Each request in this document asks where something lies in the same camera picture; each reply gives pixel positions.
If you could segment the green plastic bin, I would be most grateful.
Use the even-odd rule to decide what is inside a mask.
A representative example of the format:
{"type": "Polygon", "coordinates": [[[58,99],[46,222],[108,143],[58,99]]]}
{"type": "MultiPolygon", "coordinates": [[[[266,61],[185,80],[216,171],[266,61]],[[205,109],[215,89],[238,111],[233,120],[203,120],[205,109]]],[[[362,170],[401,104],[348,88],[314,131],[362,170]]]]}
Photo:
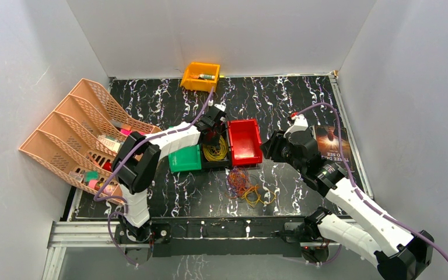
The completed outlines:
{"type": "Polygon", "coordinates": [[[200,134],[192,129],[185,131],[184,136],[172,144],[168,154],[170,171],[172,173],[201,170],[200,149],[197,143],[200,134]]]}

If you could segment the red plastic bin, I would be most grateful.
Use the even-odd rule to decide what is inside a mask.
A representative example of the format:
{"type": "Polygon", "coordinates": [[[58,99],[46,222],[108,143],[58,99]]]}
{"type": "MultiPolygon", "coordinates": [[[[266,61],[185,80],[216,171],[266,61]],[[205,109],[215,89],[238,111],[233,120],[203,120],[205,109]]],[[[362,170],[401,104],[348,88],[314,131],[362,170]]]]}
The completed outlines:
{"type": "Polygon", "coordinates": [[[263,162],[262,142],[257,120],[227,122],[232,166],[255,166],[263,162]]]}

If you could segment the black plastic bin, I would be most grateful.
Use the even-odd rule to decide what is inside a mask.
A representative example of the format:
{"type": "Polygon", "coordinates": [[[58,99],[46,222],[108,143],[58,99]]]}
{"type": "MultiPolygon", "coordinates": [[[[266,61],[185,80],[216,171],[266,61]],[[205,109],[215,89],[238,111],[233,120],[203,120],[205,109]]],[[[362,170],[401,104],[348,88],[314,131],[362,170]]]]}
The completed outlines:
{"type": "Polygon", "coordinates": [[[216,146],[199,145],[202,169],[221,169],[232,165],[231,148],[228,139],[228,125],[224,122],[224,130],[216,146]]]}

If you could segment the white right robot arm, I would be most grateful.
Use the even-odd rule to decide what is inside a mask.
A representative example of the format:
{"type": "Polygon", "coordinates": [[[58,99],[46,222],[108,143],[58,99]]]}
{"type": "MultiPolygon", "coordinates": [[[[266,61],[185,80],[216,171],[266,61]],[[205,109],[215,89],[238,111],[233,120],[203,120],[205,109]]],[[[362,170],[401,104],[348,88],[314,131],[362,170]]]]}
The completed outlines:
{"type": "Polygon", "coordinates": [[[433,237],[426,231],[411,233],[391,222],[391,216],[348,178],[349,171],[321,156],[317,141],[307,130],[275,131],[260,149],[266,159],[291,165],[303,181],[322,197],[346,211],[351,225],[318,207],[290,233],[314,242],[333,240],[368,260],[383,279],[416,279],[431,264],[433,237]]]}

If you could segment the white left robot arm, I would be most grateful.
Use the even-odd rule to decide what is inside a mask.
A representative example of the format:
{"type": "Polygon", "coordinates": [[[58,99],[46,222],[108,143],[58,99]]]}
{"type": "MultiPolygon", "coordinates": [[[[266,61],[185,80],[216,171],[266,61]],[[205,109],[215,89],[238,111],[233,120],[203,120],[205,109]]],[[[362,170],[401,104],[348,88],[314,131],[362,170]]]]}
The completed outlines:
{"type": "Polygon", "coordinates": [[[215,104],[194,121],[154,134],[132,132],[126,138],[111,164],[115,179],[120,184],[127,207],[124,218],[130,224],[128,235],[137,243],[150,238],[148,187],[152,184],[161,159],[180,149],[198,144],[218,144],[225,121],[226,107],[215,104]]]}

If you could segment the dark book three days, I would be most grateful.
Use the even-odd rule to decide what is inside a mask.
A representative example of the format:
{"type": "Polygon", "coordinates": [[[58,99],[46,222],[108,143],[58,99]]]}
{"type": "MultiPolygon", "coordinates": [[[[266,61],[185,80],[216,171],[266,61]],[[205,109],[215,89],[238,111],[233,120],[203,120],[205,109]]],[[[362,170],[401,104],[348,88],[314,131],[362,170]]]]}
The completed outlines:
{"type": "Polygon", "coordinates": [[[315,125],[313,127],[313,135],[317,141],[317,146],[323,158],[335,162],[342,162],[340,146],[343,150],[343,155],[348,164],[352,164],[353,156],[351,146],[348,141],[348,136],[345,128],[338,129],[333,126],[315,125]]]}

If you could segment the green battery in bin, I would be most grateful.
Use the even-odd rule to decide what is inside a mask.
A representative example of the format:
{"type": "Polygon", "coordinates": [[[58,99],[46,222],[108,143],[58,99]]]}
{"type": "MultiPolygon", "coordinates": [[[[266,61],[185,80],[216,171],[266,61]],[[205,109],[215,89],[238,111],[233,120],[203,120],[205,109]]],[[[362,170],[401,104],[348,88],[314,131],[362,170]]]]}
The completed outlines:
{"type": "Polygon", "coordinates": [[[203,80],[214,80],[215,79],[215,75],[207,75],[207,74],[199,74],[198,75],[199,79],[203,79],[203,80]]]}

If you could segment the yellow plastic bin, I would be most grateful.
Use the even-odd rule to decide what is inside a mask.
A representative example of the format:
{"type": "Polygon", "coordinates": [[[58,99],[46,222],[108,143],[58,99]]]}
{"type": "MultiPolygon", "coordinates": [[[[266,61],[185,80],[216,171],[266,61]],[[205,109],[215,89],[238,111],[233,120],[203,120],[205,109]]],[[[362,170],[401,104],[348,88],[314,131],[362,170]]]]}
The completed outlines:
{"type": "Polygon", "coordinates": [[[180,86],[190,91],[215,91],[220,69],[219,64],[191,62],[184,71],[180,86]]]}

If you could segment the white box in organizer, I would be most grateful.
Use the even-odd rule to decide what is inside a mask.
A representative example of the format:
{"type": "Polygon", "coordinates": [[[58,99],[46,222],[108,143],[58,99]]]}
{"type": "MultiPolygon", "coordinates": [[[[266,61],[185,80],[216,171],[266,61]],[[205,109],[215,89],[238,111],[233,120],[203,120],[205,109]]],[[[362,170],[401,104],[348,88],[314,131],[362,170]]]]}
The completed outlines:
{"type": "Polygon", "coordinates": [[[120,150],[121,146],[124,144],[123,141],[119,141],[111,136],[107,136],[107,135],[99,135],[97,137],[97,140],[103,144],[107,149],[111,150],[114,153],[118,153],[118,151],[120,150]]]}

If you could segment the pink plastic file organizer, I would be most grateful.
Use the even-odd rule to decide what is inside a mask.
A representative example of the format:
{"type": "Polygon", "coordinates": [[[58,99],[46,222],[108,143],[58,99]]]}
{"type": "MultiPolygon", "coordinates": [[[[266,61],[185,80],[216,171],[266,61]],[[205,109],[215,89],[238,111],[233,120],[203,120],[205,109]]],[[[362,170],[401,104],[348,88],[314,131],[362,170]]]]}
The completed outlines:
{"type": "Polygon", "coordinates": [[[103,134],[124,142],[122,129],[160,131],[129,116],[101,84],[81,79],[19,150],[68,184],[95,194],[111,175],[116,157],[97,137],[103,134]]]}

